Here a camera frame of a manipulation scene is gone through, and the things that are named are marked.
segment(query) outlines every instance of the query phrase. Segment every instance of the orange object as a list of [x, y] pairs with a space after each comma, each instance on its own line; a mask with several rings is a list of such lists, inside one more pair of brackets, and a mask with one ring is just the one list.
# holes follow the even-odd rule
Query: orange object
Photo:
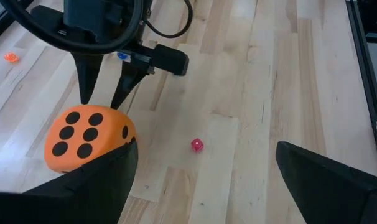
[[56, 172], [70, 172], [136, 139], [133, 122], [120, 111], [105, 106], [74, 106], [50, 128], [45, 161]]
[[20, 60], [19, 56], [17, 56], [15, 53], [13, 52], [9, 52], [7, 53], [6, 55], [4, 55], [4, 58], [10, 62], [10, 63], [16, 63]]

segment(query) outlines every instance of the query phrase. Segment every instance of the hardwood floor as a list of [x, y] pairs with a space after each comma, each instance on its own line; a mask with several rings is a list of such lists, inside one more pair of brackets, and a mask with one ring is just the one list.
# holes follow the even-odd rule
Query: hardwood floor
[[[62, 9], [61, 1], [41, 4]], [[120, 223], [304, 223], [277, 168], [289, 141], [377, 176], [377, 154], [343, 0], [192, 0], [189, 32], [145, 43], [190, 57], [185, 77], [157, 70], [120, 107], [139, 136], [139, 167]], [[154, 0], [165, 33], [183, 0]], [[8, 51], [21, 61], [3, 60]], [[91, 104], [111, 103], [120, 76], [105, 57]], [[70, 54], [13, 24], [0, 38], [0, 190], [56, 178], [44, 138], [80, 103]], [[194, 154], [190, 142], [205, 150]]]

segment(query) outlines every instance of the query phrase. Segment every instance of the small red die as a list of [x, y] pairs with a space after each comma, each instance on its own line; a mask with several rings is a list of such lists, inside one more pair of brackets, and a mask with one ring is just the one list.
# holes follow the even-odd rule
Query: small red die
[[202, 149], [203, 149], [203, 143], [201, 140], [199, 139], [194, 139], [192, 142], [191, 142], [191, 147], [193, 148], [193, 151], [194, 152], [201, 152]]

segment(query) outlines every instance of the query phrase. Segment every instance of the black frame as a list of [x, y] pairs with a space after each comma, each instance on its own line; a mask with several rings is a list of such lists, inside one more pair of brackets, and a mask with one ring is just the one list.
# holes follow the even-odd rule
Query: black frame
[[377, 148], [377, 83], [374, 68], [368, 51], [368, 45], [357, 2], [354, 0], [346, 0], [346, 5]]
[[[20, 0], [22, 7], [27, 8], [34, 0]], [[0, 13], [0, 36], [14, 22], [12, 16], [4, 9]]]

